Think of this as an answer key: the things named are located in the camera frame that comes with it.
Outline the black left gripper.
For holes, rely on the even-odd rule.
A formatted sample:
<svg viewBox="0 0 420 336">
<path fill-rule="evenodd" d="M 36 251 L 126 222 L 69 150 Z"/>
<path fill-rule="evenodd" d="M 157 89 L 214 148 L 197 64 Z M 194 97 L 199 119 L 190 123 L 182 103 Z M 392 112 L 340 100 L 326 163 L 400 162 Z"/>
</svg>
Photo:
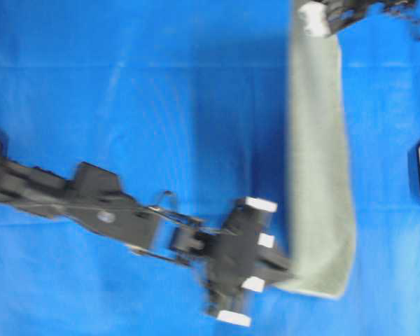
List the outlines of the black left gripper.
<svg viewBox="0 0 420 336">
<path fill-rule="evenodd" d="M 256 197 L 239 200 L 223 224 L 227 233 L 214 237 L 206 264 L 206 312 L 220 322 L 249 327 L 243 312 L 246 291 L 263 292 L 276 280 L 294 277 L 287 257 L 273 250 L 265 233 L 277 203 Z"/>
</svg>

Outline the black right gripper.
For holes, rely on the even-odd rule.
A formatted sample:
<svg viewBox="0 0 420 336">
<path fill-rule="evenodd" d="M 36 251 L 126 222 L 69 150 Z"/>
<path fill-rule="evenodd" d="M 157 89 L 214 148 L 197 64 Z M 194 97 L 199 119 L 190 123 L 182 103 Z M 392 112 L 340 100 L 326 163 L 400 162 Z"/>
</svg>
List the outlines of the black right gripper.
<svg viewBox="0 0 420 336">
<path fill-rule="evenodd" d="M 297 14 L 307 35 L 328 37 L 362 20 L 369 5 L 369 1 L 307 1 Z"/>
</svg>

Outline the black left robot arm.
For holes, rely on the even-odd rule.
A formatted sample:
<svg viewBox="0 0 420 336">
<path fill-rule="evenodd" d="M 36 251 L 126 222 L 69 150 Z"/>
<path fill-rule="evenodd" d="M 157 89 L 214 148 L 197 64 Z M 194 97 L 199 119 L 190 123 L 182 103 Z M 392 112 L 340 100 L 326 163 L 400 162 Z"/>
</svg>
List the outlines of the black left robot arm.
<svg viewBox="0 0 420 336">
<path fill-rule="evenodd" d="M 140 256 L 152 256 L 162 221 L 175 224 L 169 261 L 184 267 L 204 264 L 206 312 L 225 323 L 250 326 L 246 294 L 293 276 L 290 260 L 267 233 L 277 204 L 266 199 L 238 199 L 220 227 L 207 227 L 202 219 L 161 204 L 139 203 L 111 171 L 82 162 L 74 177 L 65 179 L 8 159 L 0 142 L 0 204 L 44 218 L 69 218 Z"/>
</svg>

